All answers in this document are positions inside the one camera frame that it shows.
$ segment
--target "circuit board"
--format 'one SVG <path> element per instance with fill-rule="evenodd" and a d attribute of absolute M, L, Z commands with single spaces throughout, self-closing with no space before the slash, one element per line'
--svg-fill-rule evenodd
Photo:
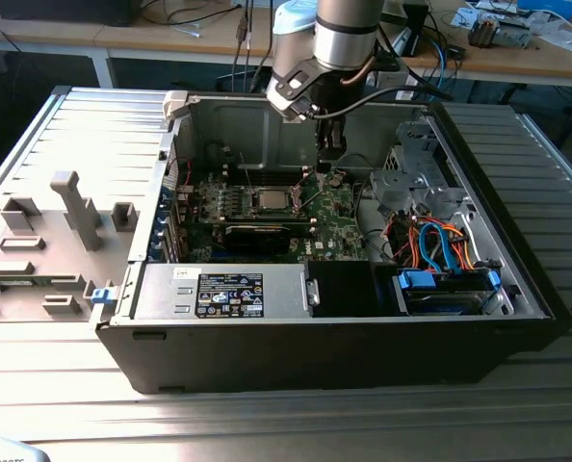
<path fill-rule="evenodd" d="M 187 191 L 188 203 L 179 204 L 187 210 L 180 215 L 185 262 L 367 260 L 352 217 L 352 185 L 344 173 L 311 172 L 293 186 L 231 185 L 210 173 Z M 233 231 L 262 231 L 262 237 L 245 237 L 253 248 L 233 251 L 228 244 Z M 267 233 L 288 238 L 285 246 L 259 251 Z"/>

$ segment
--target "metal table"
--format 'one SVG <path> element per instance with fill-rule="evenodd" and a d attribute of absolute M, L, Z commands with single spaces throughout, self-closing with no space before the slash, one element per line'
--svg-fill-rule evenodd
<path fill-rule="evenodd" d="M 134 118 L 161 104 L 124 101 L 160 94 L 52 96 L 1 166 L 0 184 L 65 108 Z M 0 434 L 46 450 L 53 462 L 567 460 L 572 331 L 476 385 L 143 396 L 85 322 L 0 322 Z"/>

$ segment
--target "white label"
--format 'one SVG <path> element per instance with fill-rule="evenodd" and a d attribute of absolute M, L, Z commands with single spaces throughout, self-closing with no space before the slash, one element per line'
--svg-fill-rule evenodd
<path fill-rule="evenodd" d="M 198 279 L 200 276 L 200 268 L 177 267 L 172 271 L 173 279 Z"/>

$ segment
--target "blue cable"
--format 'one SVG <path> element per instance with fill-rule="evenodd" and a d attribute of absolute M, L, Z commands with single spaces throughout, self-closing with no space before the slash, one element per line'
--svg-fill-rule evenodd
<path fill-rule="evenodd" d="M 435 263 L 428 255 L 428 250 L 425 244 L 425 236 L 427 235 L 428 231 L 431 228 L 435 228 L 438 231 L 438 235 L 440 236 L 440 242 L 442 243 L 442 253 L 444 253 L 444 259 L 447 262 L 447 267 L 449 270 L 453 270 L 456 273 L 461 273 L 461 268 L 455 262 L 453 258 L 453 254 L 451 253 L 451 246 L 449 243 L 449 235 L 447 232 L 442 229 L 442 226 L 436 223 L 428 223 L 423 228 L 421 228 L 421 232 L 419 234 L 419 248 L 421 251 L 421 256 L 423 259 L 429 263 L 429 265 L 436 270 L 436 272 L 442 272 L 440 266 Z"/>
<path fill-rule="evenodd" d="M 444 53 L 442 52 L 442 48 L 440 48 L 440 45 L 432 40 L 429 39 L 429 42 L 436 48 L 436 50 L 438 51 L 438 56 L 440 57 L 440 68 L 442 69 L 440 71 L 440 79 L 438 80 L 438 85 L 437 87 L 440 89 L 442 88 L 442 81 L 444 80 L 444 71 L 447 69 L 447 60 L 444 57 Z"/>

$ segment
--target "blue latch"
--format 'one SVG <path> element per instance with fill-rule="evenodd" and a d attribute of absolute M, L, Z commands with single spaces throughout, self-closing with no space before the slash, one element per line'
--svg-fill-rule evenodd
<path fill-rule="evenodd" d="M 103 303 L 105 305 L 112 305 L 117 303 L 117 287 L 107 287 L 104 289 L 95 289 L 91 294 L 91 303 Z"/>
<path fill-rule="evenodd" d="M 498 274 L 496 271 L 490 271 L 487 274 L 487 279 L 489 279 L 489 282 L 491 283 L 491 286 L 494 288 L 494 290 L 498 290 L 500 289 L 500 287 L 502 286 L 502 281 L 500 280 L 500 274 Z"/>
<path fill-rule="evenodd" d="M 433 274 L 427 271 L 402 271 L 398 277 L 402 289 L 435 289 Z"/>

